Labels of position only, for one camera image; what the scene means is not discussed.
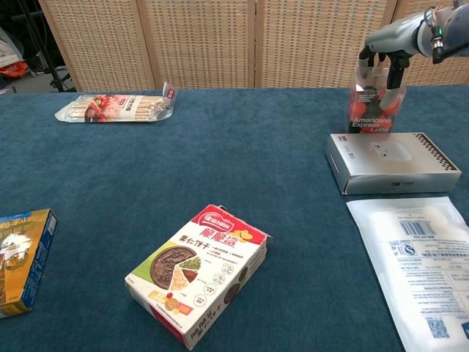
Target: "red bag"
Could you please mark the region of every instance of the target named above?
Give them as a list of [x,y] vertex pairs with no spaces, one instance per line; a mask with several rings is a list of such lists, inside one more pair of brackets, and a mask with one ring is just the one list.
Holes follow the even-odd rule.
[[27,70],[28,65],[24,61],[19,61],[0,68],[0,74],[7,78],[20,78],[25,75]]

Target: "woven screen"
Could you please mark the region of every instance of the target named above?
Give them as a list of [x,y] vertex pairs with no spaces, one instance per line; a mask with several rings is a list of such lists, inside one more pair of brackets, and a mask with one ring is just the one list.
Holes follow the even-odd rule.
[[[451,6],[452,1],[399,0],[394,20],[423,12],[432,5]],[[404,74],[407,85],[464,84],[469,83],[468,79],[468,58],[449,58],[441,64],[434,65],[431,58],[415,55],[410,59],[410,67]]]
[[154,89],[136,0],[40,0],[78,90]]
[[386,0],[258,0],[256,86],[348,86],[386,10]]
[[253,87],[255,0],[139,0],[157,85]]

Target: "cracker box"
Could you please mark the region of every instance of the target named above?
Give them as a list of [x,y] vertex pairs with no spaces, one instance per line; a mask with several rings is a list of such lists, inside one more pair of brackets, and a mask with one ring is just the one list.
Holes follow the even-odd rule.
[[0,218],[0,318],[32,310],[56,223],[51,209]]
[[265,259],[268,235],[208,205],[125,278],[190,350]]

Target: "qr code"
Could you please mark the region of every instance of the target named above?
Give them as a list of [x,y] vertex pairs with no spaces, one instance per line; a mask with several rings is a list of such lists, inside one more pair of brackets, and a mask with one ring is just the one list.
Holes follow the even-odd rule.
[[440,318],[426,318],[428,327],[435,339],[448,339],[449,334],[446,330],[445,322]]

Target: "teal tablecloth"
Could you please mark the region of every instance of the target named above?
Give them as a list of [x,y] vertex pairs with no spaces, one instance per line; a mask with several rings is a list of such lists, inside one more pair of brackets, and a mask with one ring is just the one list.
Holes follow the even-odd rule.
[[[0,97],[0,216],[59,224],[32,313],[0,320],[1,351],[183,351],[124,276],[209,203],[275,240],[196,351],[403,351],[323,155],[344,89],[183,91],[153,124],[68,124],[78,94]],[[423,131],[464,172],[469,87],[409,88],[396,131]]]

